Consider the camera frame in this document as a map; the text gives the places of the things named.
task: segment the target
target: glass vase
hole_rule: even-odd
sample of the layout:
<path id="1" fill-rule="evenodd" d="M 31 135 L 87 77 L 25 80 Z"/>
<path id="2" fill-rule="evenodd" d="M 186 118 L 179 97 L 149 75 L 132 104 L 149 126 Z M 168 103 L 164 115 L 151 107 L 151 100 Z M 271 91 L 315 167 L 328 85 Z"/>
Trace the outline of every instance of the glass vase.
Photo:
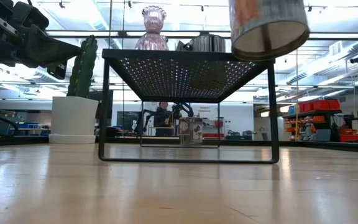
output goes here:
<path id="1" fill-rule="evenodd" d="M 144 34 L 136 43 L 136 50 L 169 50 L 167 40 L 162 36 L 161 30 L 167 13 L 158 6 L 147 6 L 143 9 Z"/>

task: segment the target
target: metal table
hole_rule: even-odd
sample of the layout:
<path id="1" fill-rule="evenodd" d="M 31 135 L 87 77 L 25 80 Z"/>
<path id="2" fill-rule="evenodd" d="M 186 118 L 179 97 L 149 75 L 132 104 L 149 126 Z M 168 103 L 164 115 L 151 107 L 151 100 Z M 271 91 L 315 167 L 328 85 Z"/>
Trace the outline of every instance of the metal table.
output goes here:
<path id="1" fill-rule="evenodd" d="M 102 117 L 100 121 L 99 151 L 102 161 L 122 162 L 187 162 L 228 164 L 273 164 L 279 160 L 277 102 L 275 95 L 274 61 L 244 62 L 232 54 L 215 52 L 176 52 L 157 50 L 104 49 Z M 201 159 L 131 159 L 104 156 L 108 111 L 109 68 L 145 101 L 187 103 L 220 102 L 268 70 L 272 159 L 269 161 L 231 161 Z"/>

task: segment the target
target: green cactus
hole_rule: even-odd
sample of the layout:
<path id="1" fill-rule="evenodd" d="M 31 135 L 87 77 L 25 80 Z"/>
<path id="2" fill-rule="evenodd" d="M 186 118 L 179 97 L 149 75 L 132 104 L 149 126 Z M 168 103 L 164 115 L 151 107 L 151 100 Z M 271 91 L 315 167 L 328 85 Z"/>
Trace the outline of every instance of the green cactus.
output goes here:
<path id="1" fill-rule="evenodd" d="M 81 53 L 75 58 L 67 96 L 88 97 L 93 75 L 98 41 L 94 35 L 81 43 Z"/>

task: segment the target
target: white pot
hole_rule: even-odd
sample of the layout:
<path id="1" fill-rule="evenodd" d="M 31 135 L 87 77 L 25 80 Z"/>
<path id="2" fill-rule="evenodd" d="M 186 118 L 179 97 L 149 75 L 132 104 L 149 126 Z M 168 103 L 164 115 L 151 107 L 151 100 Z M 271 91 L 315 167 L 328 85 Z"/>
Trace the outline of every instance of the white pot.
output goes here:
<path id="1" fill-rule="evenodd" d="M 98 102 L 77 96 L 53 97 L 49 143 L 93 144 Z"/>

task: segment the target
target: perforated tabletop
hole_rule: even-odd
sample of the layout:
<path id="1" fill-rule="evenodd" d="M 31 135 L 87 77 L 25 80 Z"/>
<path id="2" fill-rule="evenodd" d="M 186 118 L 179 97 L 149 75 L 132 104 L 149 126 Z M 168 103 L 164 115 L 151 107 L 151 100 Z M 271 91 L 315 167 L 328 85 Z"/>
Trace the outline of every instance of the perforated tabletop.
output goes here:
<path id="1" fill-rule="evenodd" d="M 214 52 L 104 49 L 102 57 L 142 101 L 220 103 L 268 65 Z"/>

